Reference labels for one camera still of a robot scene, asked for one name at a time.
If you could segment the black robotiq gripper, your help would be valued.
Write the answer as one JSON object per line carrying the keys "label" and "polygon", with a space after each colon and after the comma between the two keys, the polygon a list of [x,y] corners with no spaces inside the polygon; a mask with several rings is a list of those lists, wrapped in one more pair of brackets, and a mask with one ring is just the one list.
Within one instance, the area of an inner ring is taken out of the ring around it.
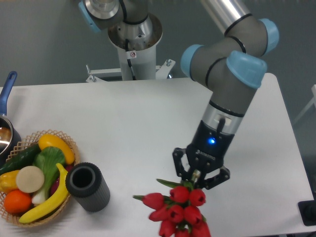
{"label": "black robotiq gripper", "polygon": [[[181,180],[194,183],[194,171],[200,172],[199,188],[210,190],[230,179],[230,171],[224,166],[224,156],[234,137],[223,132],[224,121],[216,128],[200,122],[192,142],[187,148],[175,148],[172,157],[176,174]],[[182,158],[187,158],[186,170]]]}

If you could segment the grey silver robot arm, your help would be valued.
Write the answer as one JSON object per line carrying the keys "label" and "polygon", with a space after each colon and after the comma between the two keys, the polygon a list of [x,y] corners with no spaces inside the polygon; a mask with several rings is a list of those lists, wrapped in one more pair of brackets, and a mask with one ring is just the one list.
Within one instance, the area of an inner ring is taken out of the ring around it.
{"label": "grey silver robot arm", "polygon": [[[173,151],[183,183],[211,189],[227,181],[224,156],[257,91],[267,64],[261,57],[279,41],[275,23],[256,19],[240,0],[204,0],[202,5],[224,38],[212,46],[192,45],[181,57],[182,72],[212,91],[192,142]],[[82,0],[90,29],[107,30],[117,48],[123,80],[154,79],[160,21],[145,0]]]}

